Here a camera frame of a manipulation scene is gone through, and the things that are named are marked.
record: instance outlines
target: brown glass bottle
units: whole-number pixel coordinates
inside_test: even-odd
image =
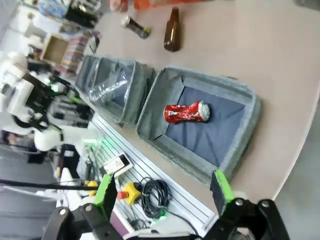
[[[170,52],[176,52],[181,48],[181,24],[177,7],[172,8],[170,19],[166,23],[163,46]]]

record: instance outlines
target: white robot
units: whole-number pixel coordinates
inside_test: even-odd
[[[48,121],[52,101],[65,91],[55,92],[52,86],[29,74],[28,61],[22,53],[0,52],[0,129],[19,135],[34,131],[34,144],[48,151],[62,144],[74,145],[84,155],[84,144],[97,139],[94,130]]]

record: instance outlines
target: gray fabric bin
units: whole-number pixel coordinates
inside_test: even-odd
[[[130,66],[132,68],[127,101],[121,101],[123,96],[120,96],[108,101],[105,105],[95,104],[95,106],[99,110],[104,111],[104,115],[117,124],[134,125],[139,118],[149,93],[150,85],[153,83],[153,68],[134,60],[86,55],[75,85],[88,97],[90,89],[105,81],[105,76],[111,72],[115,64]]]
[[[210,119],[167,123],[166,105],[204,100]],[[136,126],[137,134],[188,175],[210,185],[220,168],[231,180],[261,110],[261,100],[246,85],[188,69],[165,67],[156,76]]]

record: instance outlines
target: red can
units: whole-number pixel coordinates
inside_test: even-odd
[[[168,123],[176,124],[181,121],[205,122],[210,118],[210,109],[204,101],[196,101],[190,106],[167,105],[163,111]]]

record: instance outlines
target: beige tabletop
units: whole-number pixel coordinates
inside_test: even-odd
[[[121,27],[113,13],[97,26],[99,55],[136,59],[156,70],[174,65],[231,76],[262,98],[261,119],[231,186],[253,202],[274,199],[292,170],[314,117],[320,90],[320,12],[292,0],[216,0],[179,5],[183,48],[164,47],[170,6],[132,15],[152,27],[142,40]],[[132,127],[117,131],[170,177],[214,209],[209,188],[186,176],[148,145]]]

